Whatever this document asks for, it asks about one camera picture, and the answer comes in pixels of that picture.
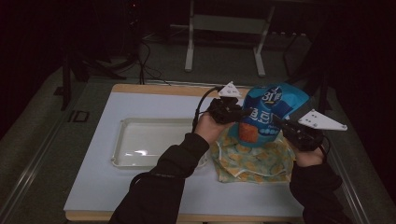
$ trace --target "hand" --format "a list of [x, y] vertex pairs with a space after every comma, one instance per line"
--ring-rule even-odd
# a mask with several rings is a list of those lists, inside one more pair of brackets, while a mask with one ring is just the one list
[[313, 151], [300, 151], [287, 138], [285, 138], [285, 140], [291, 149], [293, 149], [294, 154], [296, 155], [296, 163], [298, 166], [306, 167], [323, 163], [324, 155], [320, 148], [317, 148]]
[[208, 112], [205, 112], [198, 120], [195, 133], [199, 134], [209, 145], [211, 145], [218, 140], [222, 131], [233, 126], [233, 124], [234, 122], [228, 124], [216, 123], [212, 116], [210, 116]]

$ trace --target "clear plastic tray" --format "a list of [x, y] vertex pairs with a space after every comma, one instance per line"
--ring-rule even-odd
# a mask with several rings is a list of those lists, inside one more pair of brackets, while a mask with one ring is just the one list
[[[123, 119], [111, 161], [120, 169], [150, 169], [166, 149], [179, 145], [191, 128], [192, 119]], [[204, 155], [198, 166], [206, 162]]]

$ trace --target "black sleeve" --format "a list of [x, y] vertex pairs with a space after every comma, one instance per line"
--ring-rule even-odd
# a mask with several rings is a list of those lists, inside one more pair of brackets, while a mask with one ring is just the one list
[[290, 191], [304, 207], [306, 224], [352, 223], [344, 214], [343, 206], [334, 195], [342, 184], [329, 163], [300, 167], [294, 163]]
[[179, 146], [161, 155], [156, 167], [134, 178], [109, 223], [176, 223], [185, 178], [208, 149], [201, 136], [187, 133]]

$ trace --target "yellow patterned towel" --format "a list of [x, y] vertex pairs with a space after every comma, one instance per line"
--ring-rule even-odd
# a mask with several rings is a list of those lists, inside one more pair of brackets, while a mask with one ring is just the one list
[[210, 148], [220, 182], [290, 182], [295, 157], [282, 132], [274, 142], [244, 147], [231, 133], [234, 130], [225, 130]]

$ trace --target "blue snack bag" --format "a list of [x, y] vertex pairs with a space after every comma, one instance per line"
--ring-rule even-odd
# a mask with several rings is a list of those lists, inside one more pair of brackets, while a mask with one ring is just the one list
[[309, 99], [300, 89], [287, 83], [258, 86], [251, 89], [243, 108], [253, 108], [249, 117], [235, 124], [229, 134], [245, 147], [259, 147], [273, 142], [280, 129], [273, 123], [273, 114], [285, 118]]

